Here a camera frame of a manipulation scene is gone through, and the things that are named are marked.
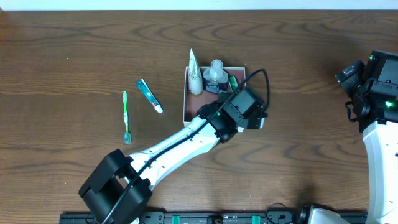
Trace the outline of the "green toothbrush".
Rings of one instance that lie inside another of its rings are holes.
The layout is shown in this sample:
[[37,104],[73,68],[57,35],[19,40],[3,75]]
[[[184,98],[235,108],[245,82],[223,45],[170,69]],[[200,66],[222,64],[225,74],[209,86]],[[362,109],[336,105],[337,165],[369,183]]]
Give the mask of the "green toothbrush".
[[127,106],[127,91],[123,91],[123,106],[124,106],[124,113],[123,113],[123,120],[125,124],[125,133],[124,133],[124,143],[131,144],[132,143],[132,136],[129,132],[129,115],[128,115],[128,106]]

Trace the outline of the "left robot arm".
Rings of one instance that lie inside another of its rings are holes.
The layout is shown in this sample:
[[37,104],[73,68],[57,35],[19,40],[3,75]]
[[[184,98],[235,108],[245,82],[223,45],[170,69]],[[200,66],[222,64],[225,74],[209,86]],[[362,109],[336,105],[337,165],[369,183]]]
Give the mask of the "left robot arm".
[[268,101],[249,88],[224,93],[157,145],[129,156],[119,149],[110,152],[78,194],[98,223],[133,223],[162,179],[190,159],[228,142],[239,128],[261,129],[267,108]]

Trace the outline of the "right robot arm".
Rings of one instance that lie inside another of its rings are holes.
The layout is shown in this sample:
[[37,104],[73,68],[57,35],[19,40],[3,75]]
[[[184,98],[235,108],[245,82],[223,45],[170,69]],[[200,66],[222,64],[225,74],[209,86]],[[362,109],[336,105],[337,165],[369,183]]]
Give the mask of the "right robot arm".
[[397,223],[397,54],[373,50],[335,76],[363,135],[369,171],[365,223]]

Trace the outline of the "green soap box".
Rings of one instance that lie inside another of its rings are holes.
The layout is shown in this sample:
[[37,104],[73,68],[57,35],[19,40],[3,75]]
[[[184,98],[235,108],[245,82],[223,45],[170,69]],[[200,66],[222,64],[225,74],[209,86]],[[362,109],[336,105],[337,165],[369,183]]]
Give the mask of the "green soap box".
[[238,81],[235,76],[229,76],[229,89],[231,92],[235,91],[238,88]]

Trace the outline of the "clear sanitizer bottle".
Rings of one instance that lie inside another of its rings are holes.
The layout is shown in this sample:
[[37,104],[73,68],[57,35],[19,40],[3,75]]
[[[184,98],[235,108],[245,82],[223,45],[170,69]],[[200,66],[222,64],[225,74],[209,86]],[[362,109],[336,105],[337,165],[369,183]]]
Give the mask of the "clear sanitizer bottle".
[[228,91],[228,82],[228,73],[223,70],[221,60],[213,60],[210,68],[206,68],[203,72],[203,87],[207,92],[218,94],[221,91]]

